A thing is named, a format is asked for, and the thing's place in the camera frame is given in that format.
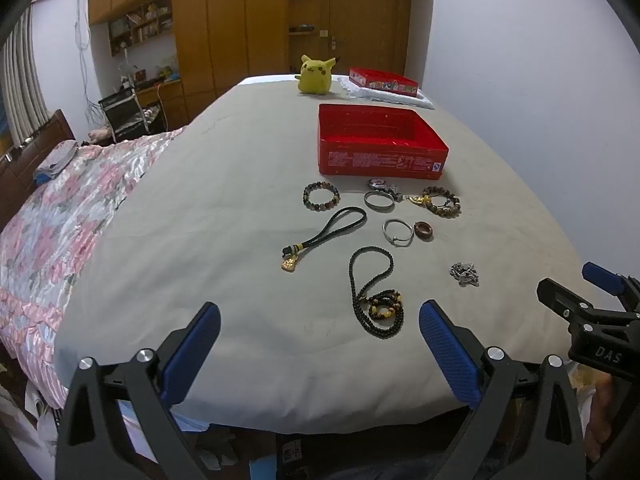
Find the blue gripper pad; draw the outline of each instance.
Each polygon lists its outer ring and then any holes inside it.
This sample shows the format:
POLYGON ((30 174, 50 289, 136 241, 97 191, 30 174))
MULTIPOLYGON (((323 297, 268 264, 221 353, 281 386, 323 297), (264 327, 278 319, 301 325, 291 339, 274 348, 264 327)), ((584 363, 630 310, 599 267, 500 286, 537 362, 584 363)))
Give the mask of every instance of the blue gripper pad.
POLYGON ((420 332, 456 399, 473 410, 482 397, 478 368, 438 310, 429 301, 421 306, 418 316, 420 332))
POLYGON ((593 262, 587 262, 582 267, 582 277, 589 283, 601 288, 612 296, 618 296, 625 290, 622 278, 610 270, 604 269, 593 262))
POLYGON ((165 406, 180 404, 184 400, 220 334, 218 306, 207 303, 205 307, 198 313, 197 322, 164 367, 160 399, 165 406))

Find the screw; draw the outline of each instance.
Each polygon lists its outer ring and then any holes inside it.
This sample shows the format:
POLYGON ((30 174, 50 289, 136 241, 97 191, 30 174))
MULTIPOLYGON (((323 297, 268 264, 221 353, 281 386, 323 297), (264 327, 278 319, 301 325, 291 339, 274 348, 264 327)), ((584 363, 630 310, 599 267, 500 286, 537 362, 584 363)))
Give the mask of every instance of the screw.
POLYGON ((149 348, 145 348, 144 350, 141 350, 136 354, 136 359, 141 363, 149 362, 151 361, 151 359, 153 359, 153 357, 154 351, 149 348))
POLYGON ((562 366, 562 359, 557 355, 550 355, 547 361, 549 361, 549 364, 552 365, 553 368, 559 368, 562 366))
POLYGON ((501 361, 504 359, 504 352, 498 347, 492 346, 486 351, 486 353, 489 356, 489 359, 493 359, 494 361, 501 361))
POLYGON ((93 365, 94 365, 93 359, 91 359, 90 357, 83 357, 82 359, 80 359, 80 362, 78 363, 78 368, 80 368, 81 370, 88 370, 93 365))

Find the das logo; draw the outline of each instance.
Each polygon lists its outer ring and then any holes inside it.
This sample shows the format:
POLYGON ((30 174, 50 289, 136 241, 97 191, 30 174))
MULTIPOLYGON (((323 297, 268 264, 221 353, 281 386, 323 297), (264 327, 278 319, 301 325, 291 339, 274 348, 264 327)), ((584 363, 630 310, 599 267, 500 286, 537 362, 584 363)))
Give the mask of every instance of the das logo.
POLYGON ((599 346, 596 351, 596 357, 600 358, 602 361, 618 364, 620 359, 622 359, 622 354, 620 352, 613 353, 613 350, 607 350, 604 346, 599 346))

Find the pikachu plush toy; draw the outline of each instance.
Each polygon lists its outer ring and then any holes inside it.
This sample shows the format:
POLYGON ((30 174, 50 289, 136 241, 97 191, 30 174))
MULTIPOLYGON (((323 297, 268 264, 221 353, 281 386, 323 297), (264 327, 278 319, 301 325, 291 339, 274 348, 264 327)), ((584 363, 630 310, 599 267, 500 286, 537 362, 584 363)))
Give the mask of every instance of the pikachu plush toy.
POLYGON ((298 90, 303 94, 325 95, 331 88, 331 68, 335 66, 335 57, 329 61, 316 61, 302 56, 302 69, 296 79, 298 90))

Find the red box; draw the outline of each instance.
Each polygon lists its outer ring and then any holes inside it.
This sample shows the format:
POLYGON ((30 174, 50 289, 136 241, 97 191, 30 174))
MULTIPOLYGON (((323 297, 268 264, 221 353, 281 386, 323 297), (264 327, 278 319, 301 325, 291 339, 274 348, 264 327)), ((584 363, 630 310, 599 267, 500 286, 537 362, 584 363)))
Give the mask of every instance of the red box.
POLYGON ((350 68, 349 79, 358 86, 393 94, 418 96, 418 83, 401 75, 369 68, 350 68))
POLYGON ((438 180, 449 149, 413 110, 321 104, 318 168, 325 175, 438 180))

